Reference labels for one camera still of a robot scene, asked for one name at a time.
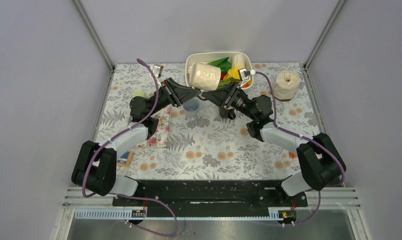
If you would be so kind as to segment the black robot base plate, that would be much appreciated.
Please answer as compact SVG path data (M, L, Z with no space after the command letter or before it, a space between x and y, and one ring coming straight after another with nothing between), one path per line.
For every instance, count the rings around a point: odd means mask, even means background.
M136 199L118 197L115 207L142 207L149 218L169 217L168 205L179 218L268 217L269 209L307 207L305 193L284 196L277 180L141 180Z

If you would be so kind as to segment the light grey-blue mug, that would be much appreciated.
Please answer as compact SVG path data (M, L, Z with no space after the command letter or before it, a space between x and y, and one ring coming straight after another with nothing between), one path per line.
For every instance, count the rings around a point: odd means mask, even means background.
M200 103L197 98L193 98L183 104L183 110L185 112L185 118L189 121L198 118Z

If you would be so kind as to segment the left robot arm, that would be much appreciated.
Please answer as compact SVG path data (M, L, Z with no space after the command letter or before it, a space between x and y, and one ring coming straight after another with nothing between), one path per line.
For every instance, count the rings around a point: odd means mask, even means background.
M82 195L125 195L133 206L144 199L138 182L116 174L117 159L128 150L149 139L155 132L158 119L152 114L172 105L178 107L195 98L201 91L185 86L162 86L151 98L136 96L130 101L132 122L104 144L86 141L80 149L71 180L82 187Z

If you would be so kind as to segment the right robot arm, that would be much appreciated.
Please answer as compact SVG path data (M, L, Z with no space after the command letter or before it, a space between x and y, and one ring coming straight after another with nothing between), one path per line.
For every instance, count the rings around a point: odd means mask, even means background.
M295 153L301 171L280 182L275 193L280 205L288 206L298 193L321 191L335 179L340 179L341 182L345 180L346 166L330 137L325 133L308 137L278 126L277 121L270 117L274 113L274 103L270 97L260 95L249 98L237 83L218 90L201 91L168 78L161 83L161 88L175 106L181 106L201 95L229 114L239 111L251 119L246 124L250 137Z

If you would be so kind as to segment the cream white mug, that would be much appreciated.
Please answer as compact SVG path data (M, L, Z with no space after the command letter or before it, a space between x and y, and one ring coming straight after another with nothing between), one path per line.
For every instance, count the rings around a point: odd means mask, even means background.
M190 87L202 91L214 91L220 82L221 69L206 63L196 62L189 75Z

